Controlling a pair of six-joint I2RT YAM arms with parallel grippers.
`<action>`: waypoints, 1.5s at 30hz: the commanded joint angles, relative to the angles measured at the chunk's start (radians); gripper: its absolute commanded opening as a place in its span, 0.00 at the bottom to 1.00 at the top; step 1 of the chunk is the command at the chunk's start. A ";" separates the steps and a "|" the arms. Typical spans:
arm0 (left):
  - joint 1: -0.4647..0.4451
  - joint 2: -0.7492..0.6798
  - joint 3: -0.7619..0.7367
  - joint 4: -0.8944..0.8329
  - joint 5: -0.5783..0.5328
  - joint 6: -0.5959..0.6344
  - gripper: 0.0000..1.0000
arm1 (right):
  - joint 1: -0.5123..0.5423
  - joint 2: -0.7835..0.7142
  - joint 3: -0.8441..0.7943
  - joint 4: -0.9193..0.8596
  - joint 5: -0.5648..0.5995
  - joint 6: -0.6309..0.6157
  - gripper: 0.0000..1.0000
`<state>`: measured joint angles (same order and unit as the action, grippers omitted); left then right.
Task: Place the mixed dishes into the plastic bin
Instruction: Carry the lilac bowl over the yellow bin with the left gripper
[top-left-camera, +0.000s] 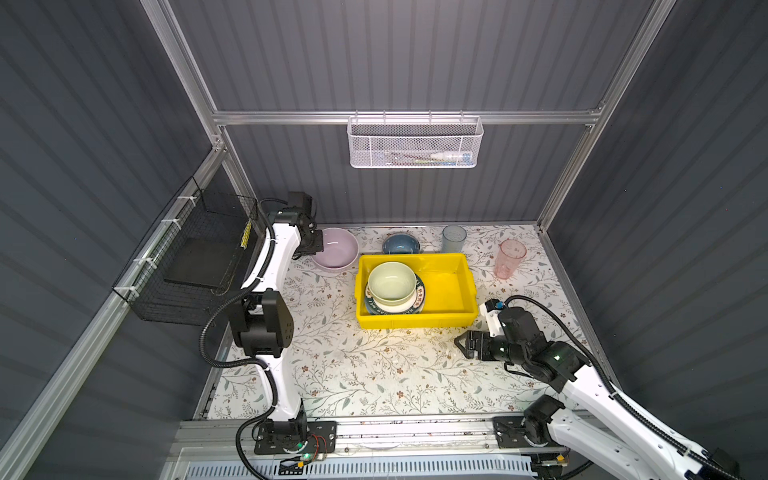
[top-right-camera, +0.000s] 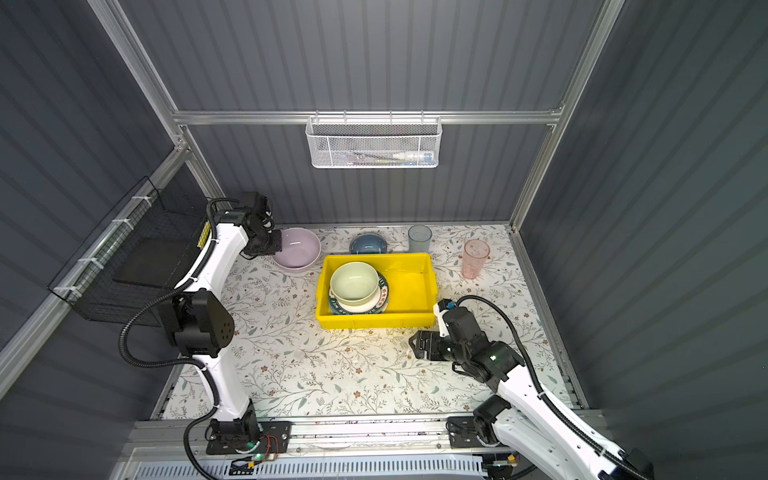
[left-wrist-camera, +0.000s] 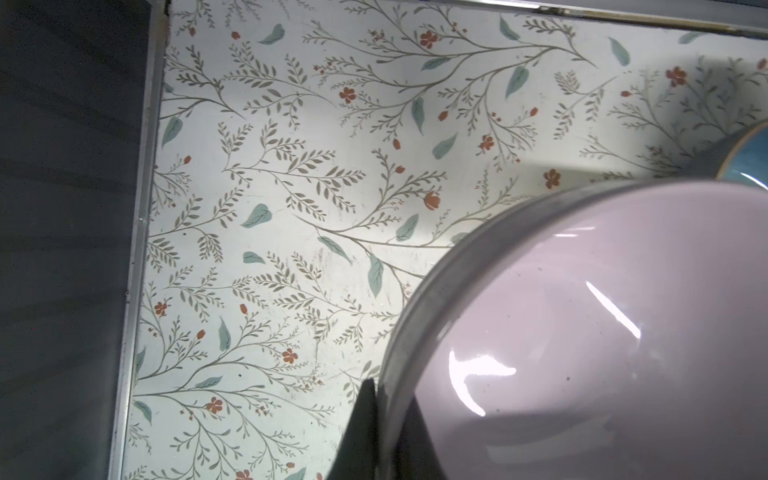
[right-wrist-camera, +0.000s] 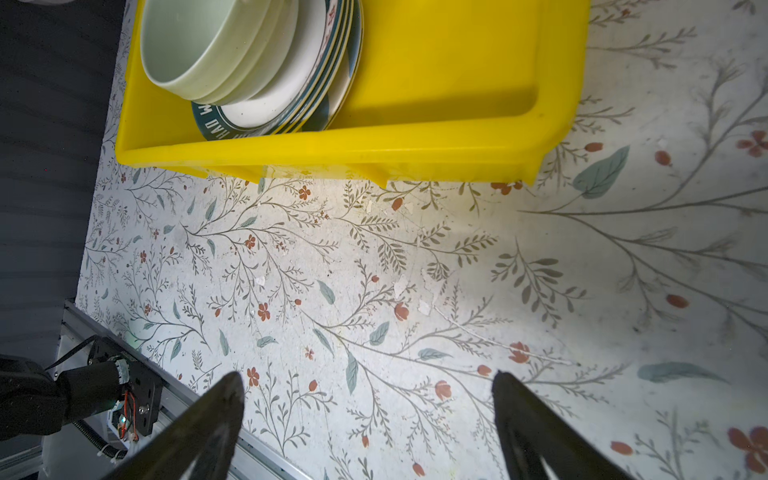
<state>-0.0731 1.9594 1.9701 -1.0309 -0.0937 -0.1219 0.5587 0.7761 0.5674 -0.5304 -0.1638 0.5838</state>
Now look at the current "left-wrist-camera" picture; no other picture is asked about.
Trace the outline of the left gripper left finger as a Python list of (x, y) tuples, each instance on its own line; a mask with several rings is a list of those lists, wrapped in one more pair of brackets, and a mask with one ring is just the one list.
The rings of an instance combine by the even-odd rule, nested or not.
[(342, 437), (329, 480), (374, 480), (378, 463), (378, 408), (376, 385), (366, 379)]

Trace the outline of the dark blue ceramic bowl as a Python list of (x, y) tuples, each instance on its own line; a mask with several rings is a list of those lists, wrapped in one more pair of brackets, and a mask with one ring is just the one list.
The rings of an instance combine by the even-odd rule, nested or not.
[(719, 140), (685, 165), (682, 174), (767, 190), (767, 120)]

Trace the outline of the purple ceramic bowl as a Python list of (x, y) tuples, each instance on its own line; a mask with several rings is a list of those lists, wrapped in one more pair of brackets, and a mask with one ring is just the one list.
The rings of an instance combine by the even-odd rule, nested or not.
[(379, 381), (379, 468), (418, 401), (447, 479), (763, 479), (767, 194), (608, 182), (479, 227), (418, 287)]

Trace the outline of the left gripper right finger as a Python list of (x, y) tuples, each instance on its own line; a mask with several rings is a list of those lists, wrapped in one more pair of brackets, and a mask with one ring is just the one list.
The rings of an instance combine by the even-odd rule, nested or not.
[(409, 404), (394, 459), (397, 480), (446, 480), (416, 399)]

